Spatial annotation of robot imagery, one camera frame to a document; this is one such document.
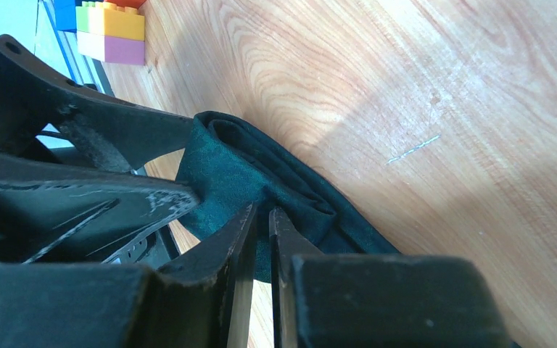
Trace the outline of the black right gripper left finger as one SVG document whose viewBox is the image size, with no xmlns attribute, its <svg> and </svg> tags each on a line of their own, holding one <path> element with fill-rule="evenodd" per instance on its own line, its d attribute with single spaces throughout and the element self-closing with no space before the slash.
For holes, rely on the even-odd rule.
<svg viewBox="0 0 557 348">
<path fill-rule="evenodd" d="M 0 347 L 245 347 L 256 212 L 156 270 L 0 264 Z"/>
</svg>

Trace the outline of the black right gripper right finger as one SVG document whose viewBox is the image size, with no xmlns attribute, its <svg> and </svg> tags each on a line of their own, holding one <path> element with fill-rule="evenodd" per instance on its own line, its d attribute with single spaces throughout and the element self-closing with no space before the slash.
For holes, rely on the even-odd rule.
<svg viewBox="0 0 557 348">
<path fill-rule="evenodd" d="M 510 347 L 475 265 L 459 257 L 324 254 L 269 216 L 277 347 Z"/>
</svg>

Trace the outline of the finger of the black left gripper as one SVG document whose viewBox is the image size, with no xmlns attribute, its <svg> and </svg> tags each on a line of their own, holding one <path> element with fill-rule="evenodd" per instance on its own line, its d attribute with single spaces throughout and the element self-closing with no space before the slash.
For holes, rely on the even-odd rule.
<svg viewBox="0 0 557 348">
<path fill-rule="evenodd" d="M 127 173 L 185 147 L 193 121 L 82 86 L 0 36 L 0 152 L 20 155 L 53 125 L 102 170 Z"/>
<path fill-rule="evenodd" d="M 198 204 L 174 181 L 0 153 L 0 262 L 107 262 Z"/>
</svg>

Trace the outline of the dark green tie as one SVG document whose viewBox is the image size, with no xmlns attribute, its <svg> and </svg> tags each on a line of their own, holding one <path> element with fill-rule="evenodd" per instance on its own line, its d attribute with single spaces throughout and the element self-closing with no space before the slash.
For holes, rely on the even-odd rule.
<svg viewBox="0 0 557 348">
<path fill-rule="evenodd" d="M 238 210 L 257 205 L 255 279 L 271 279 L 269 214 L 282 209 L 326 254 L 385 254 L 396 248 L 324 177 L 250 123 L 220 112 L 194 116 L 176 176 L 200 203 L 180 218 L 198 239 L 210 237 Z"/>
</svg>

